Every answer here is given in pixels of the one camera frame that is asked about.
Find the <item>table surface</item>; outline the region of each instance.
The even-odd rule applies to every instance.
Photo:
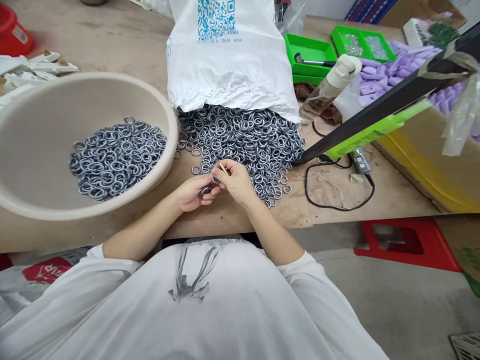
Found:
[[[174,22],[158,13],[146,11],[129,1],[110,0],[100,7],[88,7],[79,1],[6,0],[22,25],[33,36],[34,54],[46,48],[59,52],[82,71],[109,71],[139,78],[167,93],[167,63],[165,43]],[[330,40],[336,21],[308,16],[304,35]],[[387,39],[403,40],[400,29],[359,23],[349,26],[381,31]],[[331,131],[318,123],[322,131]],[[320,138],[311,125],[300,133],[307,146]],[[340,212],[322,209],[308,203],[304,192],[307,165],[288,173],[292,192],[284,196],[271,211],[287,228],[311,227],[314,224],[349,222],[372,219],[438,215],[438,210],[418,192],[373,146],[365,153],[372,167],[376,192],[362,209]],[[127,224],[139,218],[163,199],[181,182],[192,176],[192,165],[199,162],[184,151],[173,162],[166,180],[155,190],[110,213],[90,219],[49,222],[25,218],[0,208],[0,253],[36,249],[67,249],[99,244]],[[350,183],[352,169],[334,166],[316,167],[310,171],[309,194],[322,204],[351,207],[361,203],[370,193],[370,185]],[[324,181],[328,175],[330,182]],[[165,233],[165,239],[187,238],[251,232],[253,228],[243,210],[225,191],[211,206],[182,215]]]

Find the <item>green plastic box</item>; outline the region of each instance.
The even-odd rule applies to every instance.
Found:
[[[317,86],[322,82],[324,78],[323,77],[318,77],[318,76],[307,76],[307,75],[297,75],[293,74],[293,83],[298,84],[298,83],[310,83],[313,86]]]
[[[296,75],[324,78],[332,69],[327,66],[297,63],[295,54],[300,53],[304,60],[337,61],[335,48],[331,42],[320,41],[295,34],[285,35],[286,53],[291,64],[291,72]]]
[[[367,43],[367,46],[370,47],[370,45],[368,45],[368,42],[367,42],[367,37],[377,37],[380,39],[380,43],[381,45],[383,46],[383,49],[385,50],[386,52],[386,56],[387,56],[387,59],[380,59],[380,58],[376,58],[374,53],[372,52],[372,49],[370,48],[370,52],[373,56],[373,60],[376,60],[378,62],[381,62],[381,63],[386,63],[386,62],[389,62],[389,61],[393,61],[397,58],[397,56],[394,54],[394,52],[392,51],[392,48],[390,47],[389,43],[387,42],[387,40],[385,40],[384,36],[382,35],[382,33],[380,32],[376,32],[376,31],[366,31],[366,30],[361,30],[360,31],[360,34],[362,35],[363,39],[365,40],[365,42]]]
[[[363,49],[362,55],[355,55],[350,54],[347,51],[347,46],[351,42],[351,40],[347,37],[347,35],[355,35],[358,40],[358,45]],[[365,37],[378,37],[380,38],[380,43],[385,49],[387,54],[387,59],[379,59],[375,58],[374,54],[372,53],[369,44],[365,40]],[[376,31],[366,31],[366,30],[359,30],[353,27],[346,27],[346,26],[335,26],[331,33],[331,38],[333,43],[335,44],[336,51],[338,55],[347,54],[353,55],[357,58],[365,58],[365,59],[372,59],[376,60],[380,63],[386,63],[389,61],[395,60],[396,56],[392,49],[390,48],[388,42],[385,40],[384,36],[380,32]]]

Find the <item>power cord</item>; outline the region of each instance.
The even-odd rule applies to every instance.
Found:
[[[325,135],[321,134],[320,132],[317,131],[317,129],[315,128],[315,122],[312,122],[312,127],[313,127],[313,131],[315,131],[315,133],[317,135],[320,135],[321,137],[324,137]],[[323,209],[334,209],[334,210],[338,210],[338,211],[342,211],[342,212],[349,212],[349,211],[352,211],[352,210],[356,210],[356,209],[359,209],[361,208],[362,206],[364,206],[366,203],[368,203],[370,201],[370,199],[374,196],[374,193],[375,193],[375,183],[374,183],[374,180],[372,179],[372,177],[370,176],[369,173],[366,173],[364,174],[366,179],[368,180],[368,182],[370,183],[371,185],[371,193],[370,195],[367,197],[367,199],[362,202],[360,205],[358,206],[355,206],[355,207],[352,207],[352,208],[349,208],[349,209],[345,209],[345,208],[341,208],[341,207],[336,207],[336,206],[331,206],[331,205],[320,205],[316,202],[314,202],[310,196],[309,196],[309,186],[308,186],[308,181],[309,181],[309,171],[311,168],[315,168],[315,167],[319,167],[319,166],[325,166],[325,165],[335,165],[336,167],[338,168],[341,168],[341,169],[349,169],[352,164],[354,163],[353,159],[351,156],[348,156],[348,166],[344,166],[344,165],[340,165],[339,164],[339,161],[341,160],[341,157],[338,158],[337,160],[333,161],[329,156],[327,156],[326,154],[321,154],[318,158],[317,158],[317,161],[318,161],[318,164],[315,164],[315,165],[311,165],[309,166],[307,169],[306,169],[306,173],[305,173],[305,195],[306,195],[306,199],[313,205],[315,205],[316,207],[318,208],[323,208]]]

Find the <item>person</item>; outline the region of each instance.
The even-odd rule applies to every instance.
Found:
[[[61,275],[0,329],[1,359],[387,359],[324,268],[230,159],[183,183]],[[204,186],[212,186],[200,198]],[[264,249],[242,239],[172,245],[185,212],[227,189]]]

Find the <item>bottle cap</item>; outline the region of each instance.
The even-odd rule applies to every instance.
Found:
[[[337,89],[345,89],[362,70],[362,63],[354,56],[342,54],[326,75],[326,80]]]

